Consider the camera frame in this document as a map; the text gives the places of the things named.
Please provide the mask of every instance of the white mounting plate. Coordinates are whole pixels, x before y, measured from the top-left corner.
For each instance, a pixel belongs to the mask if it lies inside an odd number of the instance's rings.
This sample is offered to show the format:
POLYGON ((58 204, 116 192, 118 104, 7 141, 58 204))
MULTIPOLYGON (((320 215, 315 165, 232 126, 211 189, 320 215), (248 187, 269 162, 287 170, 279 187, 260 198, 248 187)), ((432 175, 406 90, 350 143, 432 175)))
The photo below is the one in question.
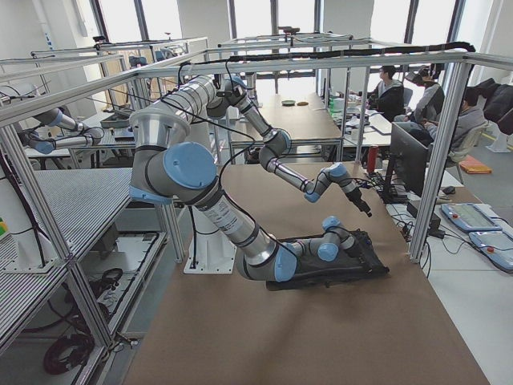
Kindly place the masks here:
POLYGON ((192 268, 194 241, 189 246, 189 258, 185 262, 185 274, 231 274, 235 261, 235 245, 221 232, 197 235, 196 268, 192 268))
POLYGON ((52 267, 55 266, 57 259, 50 259, 46 262, 45 267, 20 267, 18 264, 18 260, 12 260, 9 265, 7 265, 2 273, 4 274, 46 274, 48 273, 52 267))

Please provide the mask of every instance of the beige chair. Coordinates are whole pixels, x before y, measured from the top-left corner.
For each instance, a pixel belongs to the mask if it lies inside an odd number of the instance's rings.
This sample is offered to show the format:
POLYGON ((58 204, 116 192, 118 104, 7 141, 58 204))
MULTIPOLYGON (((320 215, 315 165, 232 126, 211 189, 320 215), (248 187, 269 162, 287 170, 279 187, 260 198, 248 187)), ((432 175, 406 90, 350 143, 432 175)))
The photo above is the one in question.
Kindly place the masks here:
POLYGON ((459 162, 464 160, 467 157, 468 153, 472 150, 472 148, 475 145, 477 145, 477 143, 479 142, 479 138, 481 137, 481 134, 488 129, 489 125, 490 122, 486 122, 485 124, 481 124, 476 128, 472 128, 467 133, 465 139, 463 139, 463 142, 459 145, 459 147, 449 152, 446 162, 446 168, 456 167, 458 169, 459 181, 462 184, 463 174, 461 168, 459 167, 459 162))

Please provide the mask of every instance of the robotic arm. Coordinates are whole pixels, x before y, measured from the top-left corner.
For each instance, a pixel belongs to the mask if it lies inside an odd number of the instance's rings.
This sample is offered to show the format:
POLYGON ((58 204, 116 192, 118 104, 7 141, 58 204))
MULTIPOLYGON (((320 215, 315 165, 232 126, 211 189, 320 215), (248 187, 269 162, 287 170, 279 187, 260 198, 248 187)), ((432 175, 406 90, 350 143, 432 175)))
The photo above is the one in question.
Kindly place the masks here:
POLYGON ((131 126, 137 133, 131 197, 168 205, 177 195, 186 205, 196 206, 244 252, 237 267, 246 278, 285 282, 297 273, 299 259, 314 254, 322 261, 333 261, 339 248, 351 257, 361 257, 361 242, 336 219, 325 221, 322 238, 282 244, 226 194, 218 183, 210 151, 198 143, 184 142, 184 138, 192 117, 199 115, 204 106, 210 116, 219 117, 230 105, 237 107, 264 139, 260 157, 268 172, 300 189, 310 202, 317 201, 330 183, 337 183, 370 216, 369 206, 342 164, 322 169, 316 180, 308 180, 283 165, 279 157, 290 146, 290 138, 265 121, 239 83, 229 82, 225 91, 217 92, 211 76, 194 78, 179 91, 131 115, 131 126))
MULTIPOLYGON (((17 84, 16 86, 0 86, 0 95, 6 100, 34 98, 39 96, 37 88, 28 83, 17 84)), ((35 115, 34 118, 48 127, 60 127, 69 132, 76 132, 76 135, 65 136, 58 139, 43 139, 35 129, 23 131, 21 126, 17 125, 18 136, 23 145, 34 148, 42 154, 49 154, 58 148, 86 147, 98 144, 103 137, 102 128, 89 128, 86 124, 74 120, 64 114, 59 108, 53 108, 42 114, 35 115)))

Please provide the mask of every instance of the computer mouse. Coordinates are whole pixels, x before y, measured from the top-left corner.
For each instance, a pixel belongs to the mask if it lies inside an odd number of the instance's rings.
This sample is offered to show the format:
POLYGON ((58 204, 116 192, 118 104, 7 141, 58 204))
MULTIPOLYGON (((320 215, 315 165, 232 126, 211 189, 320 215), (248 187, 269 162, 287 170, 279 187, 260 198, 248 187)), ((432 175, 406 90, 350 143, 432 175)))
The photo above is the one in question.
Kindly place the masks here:
POLYGON ((446 195, 456 194, 456 187, 455 186, 447 186, 445 188, 442 188, 442 191, 446 195))

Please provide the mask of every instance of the monitor stand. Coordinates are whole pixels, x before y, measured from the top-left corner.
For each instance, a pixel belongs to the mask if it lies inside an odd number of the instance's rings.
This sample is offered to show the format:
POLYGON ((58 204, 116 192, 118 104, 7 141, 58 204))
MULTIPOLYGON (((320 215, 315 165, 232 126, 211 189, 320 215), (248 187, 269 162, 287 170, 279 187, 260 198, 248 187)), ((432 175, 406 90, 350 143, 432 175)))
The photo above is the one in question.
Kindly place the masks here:
POLYGON ((401 185, 392 185, 392 176, 394 174, 396 156, 390 154, 388 167, 386 168, 385 181, 383 183, 383 190, 381 191, 381 198, 385 204, 393 203, 406 203, 408 201, 408 194, 401 185))

